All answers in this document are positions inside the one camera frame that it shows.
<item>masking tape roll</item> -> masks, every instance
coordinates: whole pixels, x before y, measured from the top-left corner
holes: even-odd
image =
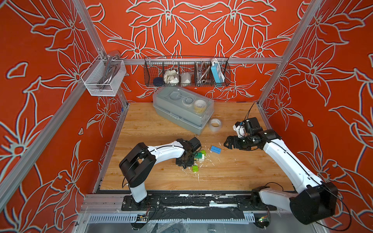
[[[203,101],[203,100],[196,100],[194,102],[194,111],[197,114],[205,112],[206,107],[207,107],[207,103],[205,101]]]
[[[222,128],[222,121],[218,118],[211,118],[209,121],[209,128],[212,132],[218,132]]]

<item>green lego brick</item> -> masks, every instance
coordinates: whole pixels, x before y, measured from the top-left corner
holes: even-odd
[[[193,165],[192,169],[193,169],[193,172],[198,172],[198,166],[197,165]]]
[[[202,158],[203,154],[201,152],[198,152],[197,155],[194,156],[194,159]]]

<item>blue lego brick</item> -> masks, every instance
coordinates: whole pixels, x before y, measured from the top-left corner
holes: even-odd
[[[222,151],[222,149],[217,148],[217,147],[215,147],[215,146],[211,146],[211,151],[212,151],[212,152],[215,152],[215,153],[217,153],[217,154],[220,154],[220,152]]]

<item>clear tape roll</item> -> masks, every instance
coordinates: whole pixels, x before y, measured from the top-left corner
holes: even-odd
[[[209,129],[212,132],[218,132],[222,128],[222,121],[218,118],[211,118],[209,121]]]

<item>wire basket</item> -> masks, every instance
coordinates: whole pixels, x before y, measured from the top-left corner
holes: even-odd
[[[126,66],[123,61],[112,61],[112,64],[119,63],[119,70],[117,74],[112,78],[108,84],[99,84],[104,74],[104,63],[100,61],[100,64],[96,66],[92,74],[84,81],[84,85],[93,96],[116,96],[118,89],[123,81],[126,74]]]
[[[225,79],[222,83],[216,83],[211,68],[211,59],[216,58],[220,64],[220,70]],[[144,79],[146,86],[228,86],[231,83],[231,68],[228,63],[229,58],[225,57],[193,57],[176,58],[170,57],[146,57],[144,65]],[[200,74],[206,74],[199,78],[199,70],[203,65]],[[163,80],[164,74],[168,70],[175,70],[178,74],[179,82],[176,84],[166,84]],[[190,83],[181,83],[182,76],[185,72],[190,72]]]

